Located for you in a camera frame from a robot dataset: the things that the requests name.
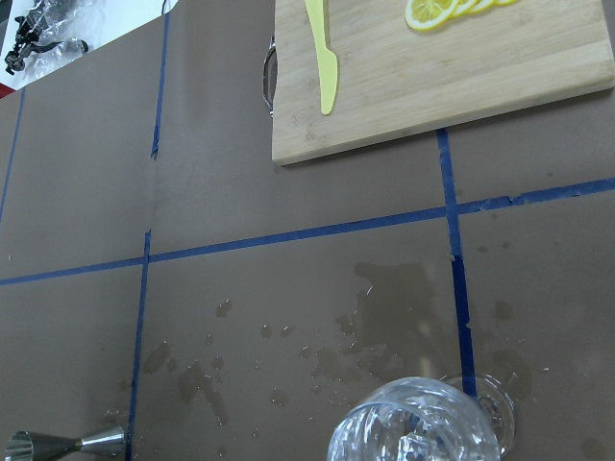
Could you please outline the yellow plastic knife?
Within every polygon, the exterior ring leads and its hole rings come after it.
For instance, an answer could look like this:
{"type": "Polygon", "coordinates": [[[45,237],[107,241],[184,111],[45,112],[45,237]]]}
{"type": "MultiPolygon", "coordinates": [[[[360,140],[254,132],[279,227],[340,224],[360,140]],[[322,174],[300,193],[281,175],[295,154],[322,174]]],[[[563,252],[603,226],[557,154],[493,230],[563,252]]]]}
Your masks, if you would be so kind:
{"type": "Polygon", "coordinates": [[[306,0],[307,18],[314,42],[323,115],[332,113],[338,85],[338,60],[329,44],[328,5],[322,0],[306,0]]]}

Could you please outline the crumpled clear plastic bag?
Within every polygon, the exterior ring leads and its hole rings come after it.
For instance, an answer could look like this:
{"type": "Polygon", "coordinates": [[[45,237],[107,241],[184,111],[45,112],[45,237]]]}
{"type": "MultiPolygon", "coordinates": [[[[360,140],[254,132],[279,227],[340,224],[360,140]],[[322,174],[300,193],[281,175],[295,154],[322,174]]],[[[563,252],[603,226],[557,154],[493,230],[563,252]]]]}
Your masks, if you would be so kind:
{"type": "Polygon", "coordinates": [[[28,85],[130,32],[124,1],[3,1],[1,84],[28,85]]]}

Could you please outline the clear wine glass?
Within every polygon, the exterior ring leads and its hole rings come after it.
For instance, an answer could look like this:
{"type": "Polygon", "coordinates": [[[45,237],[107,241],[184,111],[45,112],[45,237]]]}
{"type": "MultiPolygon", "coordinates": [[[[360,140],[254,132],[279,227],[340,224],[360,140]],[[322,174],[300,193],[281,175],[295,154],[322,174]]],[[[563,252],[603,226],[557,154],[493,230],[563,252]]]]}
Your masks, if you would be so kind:
{"type": "Polygon", "coordinates": [[[399,460],[399,439],[421,431],[433,440],[431,460],[501,460],[516,428],[513,399],[492,376],[410,376],[350,410],[332,433],[327,458],[399,460]]]}

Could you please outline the red thermos bottle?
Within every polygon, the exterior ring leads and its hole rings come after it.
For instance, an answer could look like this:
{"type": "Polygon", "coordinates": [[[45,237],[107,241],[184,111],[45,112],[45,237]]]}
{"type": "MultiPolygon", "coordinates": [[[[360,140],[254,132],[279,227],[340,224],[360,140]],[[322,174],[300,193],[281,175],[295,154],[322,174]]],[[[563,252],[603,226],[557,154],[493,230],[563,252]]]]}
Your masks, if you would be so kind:
{"type": "Polygon", "coordinates": [[[0,98],[4,98],[8,95],[11,95],[12,93],[14,93],[13,88],[4,84],[0,84],[0,98]]]}

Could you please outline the steel cone jigger cup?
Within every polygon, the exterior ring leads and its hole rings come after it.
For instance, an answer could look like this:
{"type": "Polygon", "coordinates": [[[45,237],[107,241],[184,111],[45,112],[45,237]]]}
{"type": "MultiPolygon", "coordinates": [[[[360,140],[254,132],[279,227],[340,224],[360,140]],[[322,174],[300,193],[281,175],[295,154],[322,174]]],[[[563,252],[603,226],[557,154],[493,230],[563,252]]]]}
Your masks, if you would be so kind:
{"type": "Polygon", "coordinates": [[[113,458],[126,447],[126,433],[121,425],[69,438],[31,430],[15,432],[9,439],[5,460],[60,460],[72,453],[86,453],[113,458]]]}

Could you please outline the wooden cutting board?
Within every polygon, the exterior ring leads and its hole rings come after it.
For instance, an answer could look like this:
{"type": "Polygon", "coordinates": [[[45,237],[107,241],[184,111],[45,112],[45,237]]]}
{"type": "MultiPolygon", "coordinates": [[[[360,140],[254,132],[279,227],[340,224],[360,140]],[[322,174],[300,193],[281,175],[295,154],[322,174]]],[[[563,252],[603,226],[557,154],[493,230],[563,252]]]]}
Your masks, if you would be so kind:
{"type": "Polygon", "coordinates": [[[614,85],[601,1],[517,1],[418,32],[407,1],[326,1],[338,85],[320,106],[305,1],[275,7],[272,159],[320,158],[614,85]]]}

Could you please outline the clear ice cube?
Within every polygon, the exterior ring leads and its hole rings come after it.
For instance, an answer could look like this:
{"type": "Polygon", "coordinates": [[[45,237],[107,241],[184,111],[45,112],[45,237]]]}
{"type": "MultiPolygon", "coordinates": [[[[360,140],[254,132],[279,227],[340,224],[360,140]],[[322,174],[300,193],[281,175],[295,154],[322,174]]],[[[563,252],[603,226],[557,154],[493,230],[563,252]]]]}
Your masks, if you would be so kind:
{"type": "Polygon", "coordinates": [[[409,432],[398,443],[398,459],[406,461],[427,461],[433,455],[433,440],[421,431],[409,432]]]}

